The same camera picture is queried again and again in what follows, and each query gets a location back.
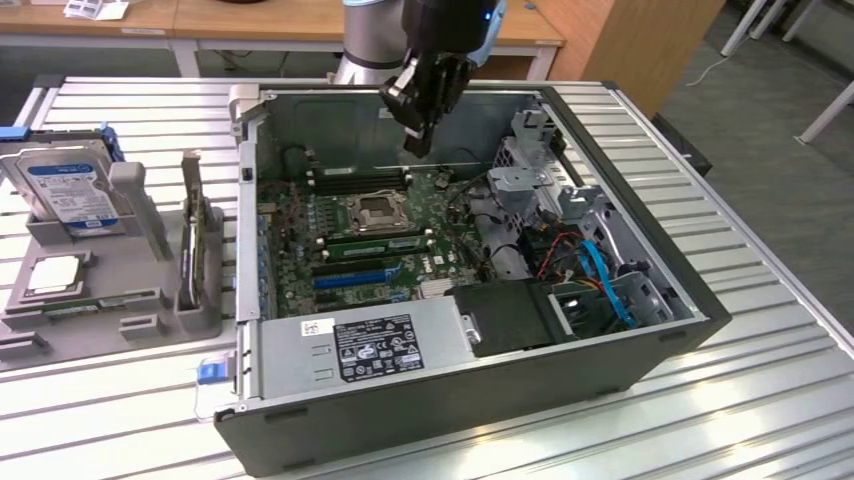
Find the white cable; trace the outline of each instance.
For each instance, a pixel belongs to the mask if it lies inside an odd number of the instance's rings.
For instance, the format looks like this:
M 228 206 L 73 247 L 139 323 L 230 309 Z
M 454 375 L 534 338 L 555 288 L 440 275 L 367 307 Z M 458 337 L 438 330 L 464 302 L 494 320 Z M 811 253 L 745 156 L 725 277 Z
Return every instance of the white cable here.
M 715 63 L 709 65 L 709 68 L 706 70 L 703 70 L 703 73 L 701 74 L 699 78 L 697 80 L 694 80 L 691 83 L 686 83 L 685 86 L 686 87 L 694 87 L 694 86 L 699 85 L 703 82 L 703 80 L 706 79 L 706 75 L 709 74 L 711 69 L 715 68 L 718 65 L 721 65 L 723 62 L 726 62 L 730 58 L 733 58 L 733 55 L 735 55 L 735 52 L 738 52 L 739 47 L 745 44 L 745 42 L 747 40 L 750 40 L 750 36 L 745 35 L 745 38 L 742 38 L 742 41 L 738 42 L 738 45 L 735 45 L 735 49 L 733 50 L 733 53 L 730 54 L 730 56 L 725 57 L 723 60 L 718 60 Z

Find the aluminum extrusion table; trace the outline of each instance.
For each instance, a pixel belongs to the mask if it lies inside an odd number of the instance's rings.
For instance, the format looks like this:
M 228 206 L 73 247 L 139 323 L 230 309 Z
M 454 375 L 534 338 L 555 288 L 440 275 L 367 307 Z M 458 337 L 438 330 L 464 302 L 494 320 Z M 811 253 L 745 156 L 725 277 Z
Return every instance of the aluminum extrusion table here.
M 148 193 L 164 209 L 178 208 L 183 191 L 179 151 L 200 148 L 206 193 L 234 215 L 238 167 L 226 107 L 234 82 L 67 78 L 57 88 L 33 90 L 19 122 L 71 128 L 110 120 L 128 160 L 148 168 Z M 733 322 L 627 392 L 275 478 L 854 475 L 851 337 L 622 93 L 598 83 L 555 86 Z M 24 202 L 8 184 L 0 194 L 0 284 L 8 289 L 29 238 Z M 232 274 L 234 229 L 232 221 Z M 230 278 L 223 287 L 231 315 Z M 1 373 L 0 478 L 243 478 L 212 425 L 194 413 L 194 369 L 232 341 L 226 333 Z

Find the wooden table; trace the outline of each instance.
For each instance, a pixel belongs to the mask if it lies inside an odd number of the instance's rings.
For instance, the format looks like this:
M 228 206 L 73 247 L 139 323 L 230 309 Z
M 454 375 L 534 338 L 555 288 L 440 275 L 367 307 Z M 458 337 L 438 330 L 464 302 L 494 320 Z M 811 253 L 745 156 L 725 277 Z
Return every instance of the wooden table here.
M 492 55 L 533 58 L 530 80 L 545 80 L 563 37 L 525 0 L 508 0 Z M 142 0 L 122 21 L 67 19 L 63 7 L 0 9 L 0 45 L 166 48 L 183 77 L 199 77 L 199 50 L 340 52 L 342 0 Z

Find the hard drive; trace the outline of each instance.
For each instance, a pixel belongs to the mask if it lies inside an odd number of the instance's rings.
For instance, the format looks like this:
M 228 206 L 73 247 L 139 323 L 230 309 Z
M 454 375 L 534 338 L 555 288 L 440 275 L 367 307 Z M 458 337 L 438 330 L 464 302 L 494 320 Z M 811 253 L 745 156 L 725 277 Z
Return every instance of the hard drive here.
M 110 128 L 0 137 L 0 169 L 36 220 L 59 221 L 72 237 L 123 233 L 131 207 L 110 189 L 115 161 L 124 157 Z

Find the floor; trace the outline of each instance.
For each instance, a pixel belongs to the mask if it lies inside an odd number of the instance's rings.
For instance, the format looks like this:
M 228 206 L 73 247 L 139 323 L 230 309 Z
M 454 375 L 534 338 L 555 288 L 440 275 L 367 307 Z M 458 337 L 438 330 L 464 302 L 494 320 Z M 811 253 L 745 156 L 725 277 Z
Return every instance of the floor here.
M 705 81 L 738 17 L 725 10 L 707 34 L 662 114 L 714 165 L 709 180 L 837 318 L 854 332 L 854 108 L 810 146 L 795 142 L 850 79 L 833 76 L 778 38 L 746 42 Z M 282 54 L 236 58 L 228 72 L 212 52 L 200 54 L 206 76 L 276 76 Z M 331 54 L 292 54 L 288 77 L 335 70 Z M 37 73 L 172 76 L 167 51 L 0 48 L 0 125 L 13 121 Z

